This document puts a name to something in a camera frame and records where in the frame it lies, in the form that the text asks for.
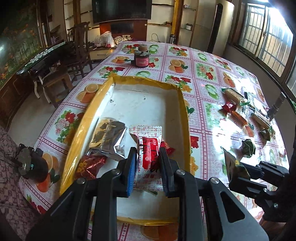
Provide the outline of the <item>red white sachet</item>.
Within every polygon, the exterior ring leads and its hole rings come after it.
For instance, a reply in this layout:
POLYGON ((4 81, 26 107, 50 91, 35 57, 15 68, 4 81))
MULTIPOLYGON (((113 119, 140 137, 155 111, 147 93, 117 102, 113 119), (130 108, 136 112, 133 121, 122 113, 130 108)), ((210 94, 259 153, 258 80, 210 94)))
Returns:
POLYGON ((137 144, 138 163, 134 188, 152 193, 163 191, 159 171, 159 148, 162 140, 161 126, 133 125, 129 128, 137 144))

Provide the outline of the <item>silver foil snack bag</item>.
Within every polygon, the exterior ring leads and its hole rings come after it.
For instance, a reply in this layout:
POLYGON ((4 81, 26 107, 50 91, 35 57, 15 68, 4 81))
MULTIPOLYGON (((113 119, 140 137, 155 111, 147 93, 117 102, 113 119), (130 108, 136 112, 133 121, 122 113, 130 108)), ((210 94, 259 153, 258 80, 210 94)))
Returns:
POLYGON ((106 156, 120 161, 125 159, 125 134, 127 127, 114 118, 102 118, 93 132, 87 154, 106 156))

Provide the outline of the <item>dark red foil packet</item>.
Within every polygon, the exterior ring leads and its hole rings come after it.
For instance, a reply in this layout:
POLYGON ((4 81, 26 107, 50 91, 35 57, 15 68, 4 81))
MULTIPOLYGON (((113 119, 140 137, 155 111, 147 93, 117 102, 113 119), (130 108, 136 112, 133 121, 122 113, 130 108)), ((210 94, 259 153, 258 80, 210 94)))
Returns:
POLYGON ((85 178, 86 180, 94 180, 101 167, 106 163, 106 156, 83 155, 77 165, 74 179, 85 178))

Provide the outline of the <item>green pea packet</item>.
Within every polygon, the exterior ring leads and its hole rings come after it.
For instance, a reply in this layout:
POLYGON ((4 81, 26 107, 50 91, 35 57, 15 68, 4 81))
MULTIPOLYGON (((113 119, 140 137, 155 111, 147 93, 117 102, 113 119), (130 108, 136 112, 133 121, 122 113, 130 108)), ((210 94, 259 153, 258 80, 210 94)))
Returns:
POLYGON ((256 147, 251 139, 242 141, 241 153, 243 157, 251 158, 255 154, 256 147))

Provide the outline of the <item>gold woven snack packet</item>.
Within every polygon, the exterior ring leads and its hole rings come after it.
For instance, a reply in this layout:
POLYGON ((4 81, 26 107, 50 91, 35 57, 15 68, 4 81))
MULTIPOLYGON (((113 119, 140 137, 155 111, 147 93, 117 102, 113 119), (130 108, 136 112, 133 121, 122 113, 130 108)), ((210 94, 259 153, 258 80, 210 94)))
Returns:
POLYGON ((270 141, 275 135, 275 131, 272 126, 270 128, 262 129, 259 133, 265 141, 270 141))

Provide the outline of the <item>yellow rimmed white tray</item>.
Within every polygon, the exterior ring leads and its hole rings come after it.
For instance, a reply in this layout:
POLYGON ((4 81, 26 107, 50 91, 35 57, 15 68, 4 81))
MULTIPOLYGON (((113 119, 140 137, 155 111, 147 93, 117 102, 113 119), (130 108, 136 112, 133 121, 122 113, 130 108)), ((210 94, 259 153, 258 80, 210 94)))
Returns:
MULTIPOLYGON (((136 146, 131 133, 135 127, 161 126, 162 138, 174 148, 172 158, 190 170, 191 144, 188 114, 179 87, 143 77, 110 77, 100 86, 81 120, 67 154, 60 192, 74 182, 80 158, 89 149, 96 124, 113 118, 125 124, 125 153, 136 146)), ((179 201, 165 197, 164 192, 152 194, 133 190, 128 198, 117 200, 117 219, 134 225, 164 225, 178 220, 179 201)))

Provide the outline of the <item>green end cracker pack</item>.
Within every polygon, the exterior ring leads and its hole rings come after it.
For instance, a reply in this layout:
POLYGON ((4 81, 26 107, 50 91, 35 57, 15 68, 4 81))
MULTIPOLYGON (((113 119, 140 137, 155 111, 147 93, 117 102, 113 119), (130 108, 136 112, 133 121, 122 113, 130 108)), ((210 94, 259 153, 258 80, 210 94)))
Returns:
POLYGON ((248 99, 232 88, 222 88, 222 92, 227 97, 227 99, 230 99, 239 106, 245 106, 249 104, 248 99))

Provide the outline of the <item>black stripe cracker pack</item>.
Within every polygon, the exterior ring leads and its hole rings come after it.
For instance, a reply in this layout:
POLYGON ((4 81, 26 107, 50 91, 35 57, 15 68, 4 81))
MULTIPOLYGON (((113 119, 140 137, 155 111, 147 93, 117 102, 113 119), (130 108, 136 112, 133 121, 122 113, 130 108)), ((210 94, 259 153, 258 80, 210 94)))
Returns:
POLYGON ((254 111, 251 115, 255 122, 258 123, 261 130, 268 130, 271 128, 270 121, 260 112, 254 111))

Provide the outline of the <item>orange cracker pack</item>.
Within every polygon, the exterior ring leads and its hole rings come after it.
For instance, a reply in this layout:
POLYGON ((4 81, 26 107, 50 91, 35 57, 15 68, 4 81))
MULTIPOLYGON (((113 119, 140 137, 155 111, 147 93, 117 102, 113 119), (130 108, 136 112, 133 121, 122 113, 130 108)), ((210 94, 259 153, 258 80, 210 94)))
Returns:
POLYGON ((240 114, 237 111, 231 111, 231 115, 238 121, 241 130, 246 136, 254 137, 254 126, 249 123, 244 114, 240 114))

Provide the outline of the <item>floral plastic tablecloth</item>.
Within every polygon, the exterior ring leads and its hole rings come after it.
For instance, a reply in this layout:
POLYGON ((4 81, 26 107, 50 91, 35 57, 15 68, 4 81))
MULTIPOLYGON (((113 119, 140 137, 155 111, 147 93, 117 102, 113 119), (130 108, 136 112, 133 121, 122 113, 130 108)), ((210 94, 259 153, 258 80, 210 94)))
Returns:
POLYGON ((268 107, 259 81, 251 72, 221 57, 193 48, 149 43, 149 64, 136 68, 131 64, 138 42, 121 44, 73 89, 53 113, 35 144, 43 150, 51 168, 48 178, 39 184, 21 178, 23 196, 39 213, 45 213, 59 196, 60 180, 66 155, 81 117, 99 86, 113 75, 147 77, 174 84, 182 90, 189 118, 191 138, 191 172, 198 178, 218 177, 227 184, 224 150, 233 153, 249 138, 256 153, 248 162, 266 161, 288 167, 287 153, 280 130, 271 123, 275 135, 265 141, 259 124, 248 119, 242 125, 222 111, 226 98, 222 92, 231 88, 247 94, 251 104, 266 113, 268 107))

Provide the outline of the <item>grey metal flashlight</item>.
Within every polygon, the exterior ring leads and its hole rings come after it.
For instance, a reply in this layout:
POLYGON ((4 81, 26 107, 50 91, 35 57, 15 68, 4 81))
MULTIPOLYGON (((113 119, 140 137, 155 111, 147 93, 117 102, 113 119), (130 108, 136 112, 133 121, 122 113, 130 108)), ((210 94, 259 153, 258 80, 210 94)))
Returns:
POLYGON ((275 115, 279 111, 281 105, 283 104, 283 102, 285 101, 286 98, 287 98, 286 95, 283 92, 281 92, 280 95, 279 95, 279 97, 275 101, 275 103, 267 111, 267 116, 268 116, 268 118, 269 118, 270 121, 272 121, 274 119, 275 115))

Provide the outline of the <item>pink label jar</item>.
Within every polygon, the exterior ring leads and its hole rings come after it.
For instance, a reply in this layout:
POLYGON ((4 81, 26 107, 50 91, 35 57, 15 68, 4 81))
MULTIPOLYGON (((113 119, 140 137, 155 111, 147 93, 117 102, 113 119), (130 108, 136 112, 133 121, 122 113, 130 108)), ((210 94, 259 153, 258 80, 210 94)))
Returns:
POLYGON ((146 68, 149 65, 149 56, 147 45, 139 45, 134 53, 134 63, 138 68, 146 68))

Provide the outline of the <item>wooden chair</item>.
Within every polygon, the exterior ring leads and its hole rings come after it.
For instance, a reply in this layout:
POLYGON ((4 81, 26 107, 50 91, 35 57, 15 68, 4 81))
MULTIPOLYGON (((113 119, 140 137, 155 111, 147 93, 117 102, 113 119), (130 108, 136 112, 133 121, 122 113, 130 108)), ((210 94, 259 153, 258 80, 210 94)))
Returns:
POLYGON ((85 77, 83 69, 86 65, 89 65, 90 70, 93 69, 88 43, 88 30, 90 29, 89 24, 90 22, 82 22, 68 29, 68 31, 70 31, 73 35, 72 42, 74 46, 74 52, 66 61, 66 65, 68 67, 71 67, 72 73, 75 78, 77 76, 74 68, 80 71, 80 75, 82 76, 82 78, 85 77))

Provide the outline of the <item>white plastic bag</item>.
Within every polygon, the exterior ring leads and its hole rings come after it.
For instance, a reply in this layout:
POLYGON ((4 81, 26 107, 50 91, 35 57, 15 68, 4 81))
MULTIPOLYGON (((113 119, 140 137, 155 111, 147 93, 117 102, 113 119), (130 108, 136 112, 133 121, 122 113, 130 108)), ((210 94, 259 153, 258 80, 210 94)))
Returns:
POLYGON ((94 44, 97 47, 106 47, 106 48, 114 47, 114 40, 112 37, 112 33, 110 31, 106 31, 103 34, 96 36, 94 40, 94 44))

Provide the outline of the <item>black television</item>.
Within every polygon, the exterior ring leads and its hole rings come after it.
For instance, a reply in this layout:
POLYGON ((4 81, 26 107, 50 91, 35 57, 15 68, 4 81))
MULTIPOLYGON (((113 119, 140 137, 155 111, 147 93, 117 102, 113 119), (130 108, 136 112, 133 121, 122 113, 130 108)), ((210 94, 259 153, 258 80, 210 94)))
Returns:
POLYGON ((93 23, 129 19, 151 19, 152 0, 92 1, 93 23))

